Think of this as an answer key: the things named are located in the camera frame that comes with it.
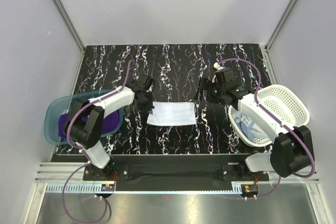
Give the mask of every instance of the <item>reflective floor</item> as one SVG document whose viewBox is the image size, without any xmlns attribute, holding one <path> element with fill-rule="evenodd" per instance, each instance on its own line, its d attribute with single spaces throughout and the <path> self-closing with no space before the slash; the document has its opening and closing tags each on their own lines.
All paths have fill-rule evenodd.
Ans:
<svg viewBox="0 0 336 224">
<path fill-rule="evenodd" d="M 261 185 L 259 195 L 271 190 Z M 81 221 L 95 221 L 104 211 L 104 203 L 90 199 L 88 194 L 66 194 L 70 213 Z M 305 185 L 282 184 L 266 199 L 244 201 L 240 196 L 218 195 L 127 195 L 108 198 L 108 211 L 101 223 L 317 223 Z M 37 223 L 74 223 L 65 214 L 61 194 L 46 193 Z"/>
</svg>

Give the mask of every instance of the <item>gray wall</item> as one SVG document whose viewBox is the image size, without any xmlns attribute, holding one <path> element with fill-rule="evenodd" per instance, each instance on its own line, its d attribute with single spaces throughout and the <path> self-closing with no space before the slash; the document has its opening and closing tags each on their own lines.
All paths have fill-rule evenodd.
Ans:
<svg viewBox="0 0 336 224">
<path fill-rule="evenodd" d="M 336 220 L 336 0 L 299 0 L 270 50 L 281 84 L 310 112 L 317 172 Z"/>
<path fill-rule="evenodd" d="M 62 0 L 86 45 L 265 44 L 290 0 Z"/>
<path fill-rule="evenodd" d="M 0 0 L 0 10 L 0 222 L 18 224 L 52 151 L 46 110 L 68 94 L 80 52 L 51 0 Z"/>
</svg>

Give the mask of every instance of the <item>white laundry basket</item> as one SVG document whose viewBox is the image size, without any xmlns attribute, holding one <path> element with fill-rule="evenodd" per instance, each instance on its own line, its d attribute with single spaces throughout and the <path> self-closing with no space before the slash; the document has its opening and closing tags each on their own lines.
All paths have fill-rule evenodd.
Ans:
<svg viewBox="0 0 336 224">
<path fill-rule="evenodd" d="M 305 105 L 292 91 L 282 85 L 271 85 L 260 89 L 258 100 L 282 122 L 289 122 L 297 127 L 309 122 L 310 116 Z M 253 147 L 264 147 L 272 143 L 269 138 L 254 138 L 253 142 L 250 141 L 236 124 L 232 116 L 234 111 L 235 109 L 230 106 L 228 110 L 230 122 L 234 131 L 245 144 Z"/>
</svg>

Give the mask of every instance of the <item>purple fabric in basket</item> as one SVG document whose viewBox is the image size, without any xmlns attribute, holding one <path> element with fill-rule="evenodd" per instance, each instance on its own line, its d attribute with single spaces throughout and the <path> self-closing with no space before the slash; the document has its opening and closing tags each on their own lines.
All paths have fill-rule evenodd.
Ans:
<svg viewBox="0 0 336 224">
<path fill-rule="evenodd" d="M 68 118 L 69 114 L 63 114 L 58 119 L 58 136 L 61 138 L 67 138 L 66 134 L 63 132 L 64 124 Z M 101 130 L 101 134 L 107 134 L 109 132 L 114 131 L 119 124 L 120 114 L 119 110 L 114 111 L 113 113 L 109 114 L 103 121 L 103 128 Z M 88 118 L 86 116 L 82 117 L 84 122 L 87 122 Z"/>
</svg>

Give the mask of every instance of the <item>black marble table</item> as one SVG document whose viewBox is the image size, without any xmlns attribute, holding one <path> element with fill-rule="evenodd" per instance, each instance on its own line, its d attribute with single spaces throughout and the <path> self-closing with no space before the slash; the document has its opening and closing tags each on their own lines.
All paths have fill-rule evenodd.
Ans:
<svg viewBox="0 0 336 224">
<path fill-rule="evenodd" d="M 271 84 L 258 44 L 88 46 L 75 93 L 122 85 L 127 63 L 133 59 L 140 72 L 156 80 L 154 101 L 188 102 L 194 98 L 199 78 L 212 76 L 211 66 L 228 58 L 250 60 L 261 71 L 262 87 Z M 257 73 L 250 66 L 243 62 L 229 62 L 225 66 L 233 69 L 242 84 L 257 86 Z M 124 108 L 120 130 L 101 141 L 109 154 L 252 153 L 268 148 L 245 145 L 234 133 L 227 111 L 227 105 L 202 101 L 197 105 L 197 125 L 159 127 L 147 125 L 148 115 L 130 105 Z M 56 153 L 77 151 L 62 145 Z"/>
</svg>

